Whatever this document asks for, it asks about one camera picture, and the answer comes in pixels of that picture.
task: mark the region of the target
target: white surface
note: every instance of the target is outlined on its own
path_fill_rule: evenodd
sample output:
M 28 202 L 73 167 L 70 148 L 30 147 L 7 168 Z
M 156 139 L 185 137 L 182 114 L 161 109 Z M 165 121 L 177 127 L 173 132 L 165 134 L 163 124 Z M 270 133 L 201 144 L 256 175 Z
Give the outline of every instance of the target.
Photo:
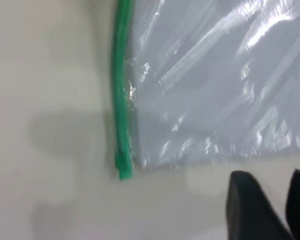
M 229 173 L 283 216 L 300 159 L 111 173 L 114 1 L 0 1 L 0 240 L 226 239 Z

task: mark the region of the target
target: plastic bag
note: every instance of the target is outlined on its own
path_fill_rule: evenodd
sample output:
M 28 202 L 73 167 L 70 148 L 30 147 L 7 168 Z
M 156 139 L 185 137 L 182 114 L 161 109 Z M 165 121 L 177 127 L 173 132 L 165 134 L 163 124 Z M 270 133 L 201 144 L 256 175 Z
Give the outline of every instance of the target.
M 119 0 L 116 166 L 300 151 L 300 0 Z

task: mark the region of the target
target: green zipper seal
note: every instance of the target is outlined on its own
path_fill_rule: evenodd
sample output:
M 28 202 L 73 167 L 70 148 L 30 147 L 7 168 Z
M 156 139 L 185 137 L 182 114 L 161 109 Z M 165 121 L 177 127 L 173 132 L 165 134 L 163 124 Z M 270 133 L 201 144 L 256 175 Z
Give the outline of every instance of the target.
M 116 128 L 115 167 L 120 180 L 133 175 L 129 144 L 128 104 L 125 92 L 125 55 L 134 0 L 118 0 L 112 49 L 112 90 Z

